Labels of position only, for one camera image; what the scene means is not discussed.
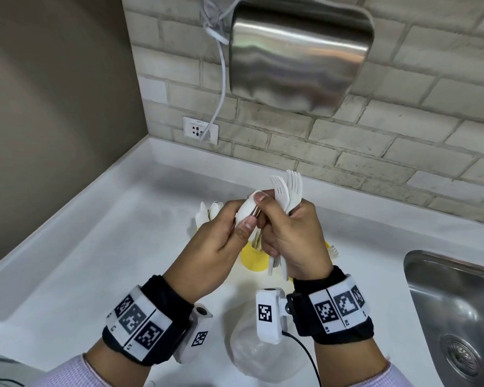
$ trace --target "person's left hand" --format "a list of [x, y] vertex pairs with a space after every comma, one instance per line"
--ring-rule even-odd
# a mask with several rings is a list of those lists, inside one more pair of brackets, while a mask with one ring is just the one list
[[203, 224], [163, 278], [183, 299], [194, 304], [217, 289], [257, 226], [247, 217], [231, 232], [244, 200], [229, 201], [215, 219]]

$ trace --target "sink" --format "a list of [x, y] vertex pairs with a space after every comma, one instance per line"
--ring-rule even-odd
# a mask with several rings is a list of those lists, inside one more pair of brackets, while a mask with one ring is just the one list
[[484, 267], [412, 251], [404, 270], [442, 383], [484, 387]]

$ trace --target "drain strainer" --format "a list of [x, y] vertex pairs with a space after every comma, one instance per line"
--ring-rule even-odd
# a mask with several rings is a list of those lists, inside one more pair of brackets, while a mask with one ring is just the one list
[[467, 380], [475, 381], [482, 371], [478, 353], [464, 339], [445, 334], [439, 341], [441, 350], [457, 373]]

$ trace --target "electrical socket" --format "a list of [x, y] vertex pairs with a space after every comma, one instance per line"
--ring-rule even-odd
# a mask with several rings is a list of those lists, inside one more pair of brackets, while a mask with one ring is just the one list
[[[183, 117], [183, 133], [185, 137], [199, 140], [209, 122], [196, 120], [187, 116]], [[213, 124], [209, 130], [209, 138], [204, 142], [217, 145], [219, 143], [219, 125]]]

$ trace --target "person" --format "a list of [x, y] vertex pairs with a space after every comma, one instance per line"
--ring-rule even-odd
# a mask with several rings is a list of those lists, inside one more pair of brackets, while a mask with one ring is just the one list
[[[217, 289], [256, 226], [262, 229], [263, 250], [273, 257], [280, 254], [285, 257], [296, 291], [299, 284], [310, 285], [330, 276], [334, 265], [315, 206], [303, 200], [288, 216], [273, 195], [273, 190], [257, 193], [254, 199], [262, 213], [258, 218], [247, 217], [234, 230], [234, 217], [243, 200], [227, 202], [214, 220], [199, 228], [162, 276], [180, 301], [192, 307]], [[339, 345], [315, 342], [314, 346], [323, 387], [412, 386], [386, 360], [373, 338]], [[87, 353], [48, 372], [32, 387], [142, 387], [150, 369], [110, 349], [99, 339]]]

